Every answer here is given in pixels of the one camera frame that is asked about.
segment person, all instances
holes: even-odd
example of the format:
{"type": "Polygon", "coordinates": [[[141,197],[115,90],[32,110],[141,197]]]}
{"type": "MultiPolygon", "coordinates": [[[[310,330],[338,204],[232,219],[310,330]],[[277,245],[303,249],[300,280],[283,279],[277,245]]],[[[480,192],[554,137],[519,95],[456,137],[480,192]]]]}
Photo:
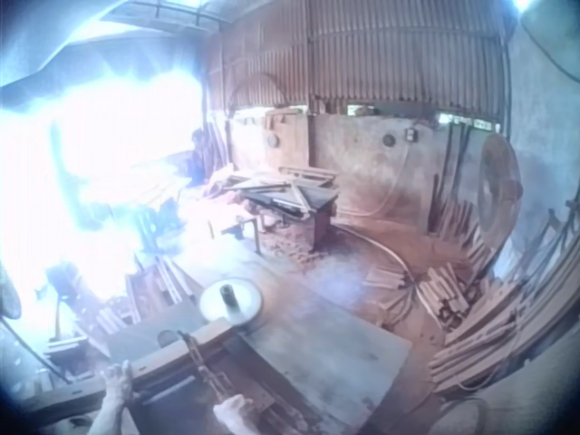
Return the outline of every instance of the person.
{"type": "MultiPolygon", "coordinates": [[[[101,376],[105,380],[105,397],[88,435],[121,435],[121,415],[134,399],[131,365],[128,361],[123,365],[114,364],[101,372],[101,376]]],[[[216,405],[214,414],[233,435],[260,435],[255,424],[254,403],[242,394],[216,405]]]]}

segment metal roof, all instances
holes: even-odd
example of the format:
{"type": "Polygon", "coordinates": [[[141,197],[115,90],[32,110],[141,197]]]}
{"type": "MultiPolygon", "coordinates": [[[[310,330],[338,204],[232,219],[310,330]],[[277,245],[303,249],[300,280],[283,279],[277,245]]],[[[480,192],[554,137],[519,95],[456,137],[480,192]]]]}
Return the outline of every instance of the metal roof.
{"type": "Polygon", "coordinates": [[[213,34],[272,0],[133,0],[110,11],[102,21],[165,32],[213,34]]]}

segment right hand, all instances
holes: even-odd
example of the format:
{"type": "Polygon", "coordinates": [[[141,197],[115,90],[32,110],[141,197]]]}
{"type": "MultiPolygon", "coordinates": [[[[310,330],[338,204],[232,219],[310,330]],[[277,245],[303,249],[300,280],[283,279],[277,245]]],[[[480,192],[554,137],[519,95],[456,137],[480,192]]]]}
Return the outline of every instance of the right hand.
{"type": "Polygon", "coordinates": [[[214,414],[235,435],[257,434],[257,409],[250,399],[241,394],[214,406],[214,414]]]}

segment dirt floor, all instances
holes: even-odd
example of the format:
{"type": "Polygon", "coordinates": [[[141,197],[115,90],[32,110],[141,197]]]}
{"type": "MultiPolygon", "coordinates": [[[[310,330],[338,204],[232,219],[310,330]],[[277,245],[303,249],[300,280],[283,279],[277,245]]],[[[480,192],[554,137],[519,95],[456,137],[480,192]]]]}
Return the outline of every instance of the dirt floor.
{"type": "MultiPolygon", "coordinates": [[[[455,256],[453,246],[418,235],[412,228],[382,222],[381,232],[360,229],[367,236],[381,241],[409,262],[414,274],[427,266],[438,266],[455,256]]],[[[309,252],[301,244],[300,229],[276,228],[260,234],[263,256],[295,280],[353,315],[375,324],[377,301],[388,301],[400,292],[363,285],[374,264],[392,263],[392,258],[368,242],[331,227],[322,247],[309,252]]],[[[244,243],[252,248],[253,240],[244,243]]],[[[427,364],[442,348],[444,333],[429,317],[418,301],[413,301],[409,314],[392,329],[394,334],[412,342],[407,362],[390,392],[362,433],[422,434],[426,433],[439,413],[442,400],[431,394],[427,364]]]]}

